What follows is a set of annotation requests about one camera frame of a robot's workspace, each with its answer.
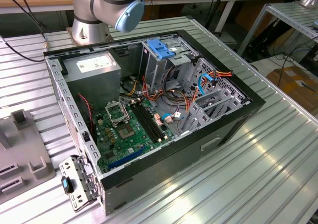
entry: metal bracket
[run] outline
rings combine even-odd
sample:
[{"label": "metal bracket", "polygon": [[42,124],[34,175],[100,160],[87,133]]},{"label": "metal bracket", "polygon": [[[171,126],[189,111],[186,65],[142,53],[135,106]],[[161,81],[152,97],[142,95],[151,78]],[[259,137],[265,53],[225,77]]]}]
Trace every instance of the metal bracket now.
[{"label": "metal bracket", "polygon": [[87,159],[83,156],[70,156],[59,165],[62,173],[62,184],[64,190],[67,185],[71,186],[66,191],[75,212],[92,203],[99,196],[99,184],[93,169]]}]

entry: black cable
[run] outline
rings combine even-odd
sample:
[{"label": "black cable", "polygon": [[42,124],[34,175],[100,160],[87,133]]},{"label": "black cable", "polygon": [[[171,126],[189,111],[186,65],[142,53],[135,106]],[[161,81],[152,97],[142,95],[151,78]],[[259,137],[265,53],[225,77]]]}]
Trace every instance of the black cable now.
[{"label": "black cable", "polygon": [[278,47],[278,49],[275,51],[275,44],[276,44],[276,41],[277,41],[277,39],[275,40],[275,42],[274,42],[274,44],[273,44],[273,54],[274,54],[274,56],[276,57],[276,52],[286,43],[286,41],[294,34],[294,32],[295,32],[295,29],[294,29],[294,31],[287,37],[287,39],[285,39],[285,41]]},{"label": "black cable", "polygon": [[30,6],[28,4],[28,2],[26,0],[23,0],[24,4],[26,5],[26,7],[28,8],[29,13],[31,14],[32,18],[39,24],[39,22],[37,21],[37,19],[35,18],[33,12],[30,9]]},{"label": "black cable", "polygon": [[206,27],[207,29],[209,29],[210,24],[211,24],[211,22],[212,22],[212,20],[213,20],[213,17],[214,17],[215,13],[217,12],[217,10],[218,10],[218,8],[219,8],[219,6],[220,6],[220,3],[221,3],[221,0],[217,0],[217,1],[215,2],[215,5],[213,6],[213,10],[212,10],[212,12],[211,12],[211,15],[210,15],[210,17],[209,17],[209,19],[208,19],[208,22],[207,22],[206,25],[205,25],[205,27]]},{"label": "black cable", "polygon": [[8,48],[10,48],[12,51],[14,51],[16,54],[18,54],[19,56],[29,60],[29,61],[32,61],[32,62],[37,62],[37,63],[40,63],[40,62],[43,62],[45,59],[41,59],[41,60],[35,60],[35,59],[31,59],[31,58],[28,58],[26,56],[24,56],[23,54],[19,53],[17,50],[15,50],[13,47],[11,47],[11,45],[9,45],[6,41],[4,41],[4,39],[2,38],[3,42],[8,46]]},{"label": "black cable", "polygon": [[212,8],[212,5],[213,5],[213,2],[214,2],[214,0],[212,0],[211,5],[210,5],[210,8],[209,8],[209,10],[208,10],[207,17],[205,18],[205,27],[207,27],[208,18],[209,18],[209,14],[210,14],[210,12],[211,12],[211,8]]},{"label": "black cable", "polygon": [[303,44],[301,44],[301,45],[296,46],[296,47],[289,53],[289,55],[286,54],[287,56],[286,56],[285,61],[284,61],[284,63],[283,63],[282,69],[280,70],[279,80],[278,80],[278,83],[277,83],[277,87],[279,87],[279,85],[280,85],[280,81],[281,81],[282,75],[283,75],[283,69],[284,69],[285,63],[286,63],[287,59],[289,58],[289,56],[292,55],[293,52],[294,52],[296,49],[302,47],[304,44],[308,43],[308,42],[311,41],[311,40],[315,40],[316,38],[318,38],[318,36],[316,36],[316,37],[314,37],[314,38],[312,38],[312,39],[306,41],[305,43],[303,43]]},{"label": "black cable", "polygon": [[278,87],[278,88],[279,88],[280,81],[281,81],[281,79],[282,79],[283,69],[284,69],[285,63],[286,63],[286,61],[287,61],[287,58],[288,58],[288,57],[286,56],[286,59],[285,59],[285,61],[284,61],[284,63],[283,63],[283,66],[282,66],[282,69],[280,70],[279,79],[278,79],[278,83],[277,83],[277,87]]},{"label": "black cable", "polygon": [[36,24],[36,26],[41,31],[41,35],[45,39],[44,32],[43,32],[43,29],[42,29],[40,23],[36,19],[34,19],[16,0],[11,0],[11,1],[13,1]]}]

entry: motherboard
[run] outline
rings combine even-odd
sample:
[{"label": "motherboard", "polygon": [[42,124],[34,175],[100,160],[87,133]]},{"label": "motherboard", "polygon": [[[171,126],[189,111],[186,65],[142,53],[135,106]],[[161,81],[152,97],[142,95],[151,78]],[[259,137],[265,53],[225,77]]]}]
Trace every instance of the motherboard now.
[{"label": "motherboard", "polygon": [[98,165],[102,172],[125,164],[174,139],[170,129],[159,126],[147,99],[114,102],[96,113]]}]

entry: connector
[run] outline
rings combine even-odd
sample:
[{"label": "connector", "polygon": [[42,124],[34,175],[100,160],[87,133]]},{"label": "connector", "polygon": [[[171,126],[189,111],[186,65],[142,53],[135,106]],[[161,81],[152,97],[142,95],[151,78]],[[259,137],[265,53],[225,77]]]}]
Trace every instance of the connector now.
[{"label": "connector", "polygon": [[167,123],[171,123],[171,122],[173,122],[173,119],[172,119],[171,116],[167,116],[167,117],[164,119],[164,121],[166,121]]}]

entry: slotted aluminum surface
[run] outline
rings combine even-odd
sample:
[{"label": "slotted aluminum surface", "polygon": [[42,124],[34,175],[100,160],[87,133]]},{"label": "slotted aluminum surface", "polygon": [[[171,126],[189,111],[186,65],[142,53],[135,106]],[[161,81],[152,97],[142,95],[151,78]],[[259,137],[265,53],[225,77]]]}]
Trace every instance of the slotted aluminum surface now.
[{"label": "slotted aluminum surface", "polygon": [[304,8],[296,2],[270,4],[266,10],[289,24],[307,37],[316,40],[318,29],[313,26],[318,21],[318,8]]},{"label": "slotted aluminum surface", "polygon": [[[98,202],[73,212],[58,164],[77,152],[48,71],[0,43],[0,118],[21,108],[31,111],[57,170],[55,178],[0,205],[1,223],[306,223],[318,208],[317,120],[194,20],[147,21],[129,34],[111,32],[119,39],[177,29],[233,69],[266,104],[226,145],[108,217]],[[53,49],[73,46],[66,32],[47,37]],[[8,42],[30,57],[43,52],[40,35]]]}]

